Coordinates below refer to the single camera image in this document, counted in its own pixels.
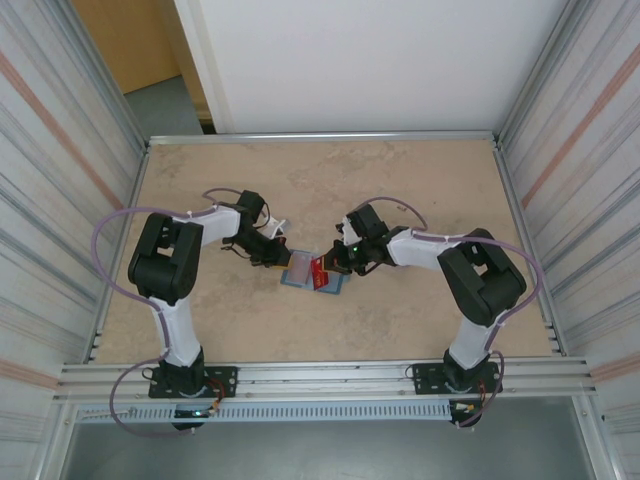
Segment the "floor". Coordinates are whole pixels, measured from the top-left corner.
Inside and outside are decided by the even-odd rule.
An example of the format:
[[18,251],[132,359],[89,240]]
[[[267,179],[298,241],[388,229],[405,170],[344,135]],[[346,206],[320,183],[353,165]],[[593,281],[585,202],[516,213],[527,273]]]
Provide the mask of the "floor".
[[[414,205],[434,233],[484,227],[518,243],[486,140],[156,145],[138,205],[197,211],[210,205],[201,193],[216,185],[259,192],[275,218],[291,222],[287,246],[318,254],[338,238],[335,224],[345,213],[382,194]],[[374,206],[390,226],[416,225],[393,204]],[[132,288],[127,265],[144,222],[143,215],[133,219],[125,246],[118,275],[125,288]],[[220,247],[213,242],[202,249],[190,296],[209,362],[440,358],[460,325],[439,272],[381,266],[364,278],[352,276],[340,295],[327,295],[281,285],[280,270],[252,267]],[[514,262],[526,275],[522,259]],[[537,305],[501,329],[494,346],[507,356],[550,355]],[[96,360],[135,363],[160,349],[149,308],[114,295]]]
[[145,138],[202,135],[196,110],[181,76],[125,95]]
[[158,440],[79,425],[69,451],[69,480],[594,479],[569,398],[498,399],[475,431],[443,421],[225,423]]

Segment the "gray floor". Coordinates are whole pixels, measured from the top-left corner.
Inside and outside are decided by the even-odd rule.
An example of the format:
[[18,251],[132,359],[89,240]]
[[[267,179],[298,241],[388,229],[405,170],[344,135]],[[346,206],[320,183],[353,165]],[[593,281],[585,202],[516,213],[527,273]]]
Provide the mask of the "gray floor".
[[74,480],[594,478],[567,398],[497,400],[473,432],[436,421],[238,423],[159,440],[110,424],[81,425],[72,442],[63,478]]
[[196,110],[182,77],[141,88],[124,96],[145,138],[153,135],[202,135]]

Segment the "white wall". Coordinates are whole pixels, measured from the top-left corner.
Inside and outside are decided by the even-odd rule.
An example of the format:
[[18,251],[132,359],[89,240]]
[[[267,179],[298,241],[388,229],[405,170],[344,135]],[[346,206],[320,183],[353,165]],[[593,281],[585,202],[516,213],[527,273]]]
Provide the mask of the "white wall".
[[221,133],[496,129],[566,0],[176,0]]

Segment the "corrugated metal wall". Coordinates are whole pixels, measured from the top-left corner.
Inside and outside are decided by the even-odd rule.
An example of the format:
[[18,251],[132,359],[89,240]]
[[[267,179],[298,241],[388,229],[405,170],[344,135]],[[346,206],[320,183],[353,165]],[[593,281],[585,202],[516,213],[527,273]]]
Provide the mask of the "corrugated metal wall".
[[60,368],[82,361],[103,291],[89,238],[129,203],[144,151],[63,4],[0,8],[2,479],[26,477]]
[[640,476],[640,2],[591,2],[504,150],[566,347]]

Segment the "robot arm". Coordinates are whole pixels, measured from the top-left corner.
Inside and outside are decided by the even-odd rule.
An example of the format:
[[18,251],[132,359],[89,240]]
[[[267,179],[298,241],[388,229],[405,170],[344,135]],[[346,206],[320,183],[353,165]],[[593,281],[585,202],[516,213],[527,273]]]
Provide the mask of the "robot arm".
[[[343,239],[334,241],[324,256],[325,270],[364,276],[386,264],[444,274],[463,314],[458,334],[444,355],[445,376],[455,391],[468,389],[489,358],[486,343],[497,321],[526,290],[524,278],[505,252],[493,245],[466,242],[464,236],[425,241],[407,227],[389,230],[371,205],[347,214],[336,227]],[[493,238],[482,229],[468,236]]]
[[[269,216],[265,222],[265,227],[270,227],[265,232],[268,236],[258,230],[262,227],[254,226],[264,205],[260,195],[245,190],[237,203],[220,203],[197,217],[153,213],[147,218],[128,277],[165,318],[171,348],[160,368],[167,384],[178,392],[197,394],[204,380],[204,355],[193,330],[189,300],[201,248],[222,240],[225,249],[242,248],[254,266],[286,268],[289,263],[286,239],[278,236],[283,222]],[[162,338],[158,310],[151,310]]]

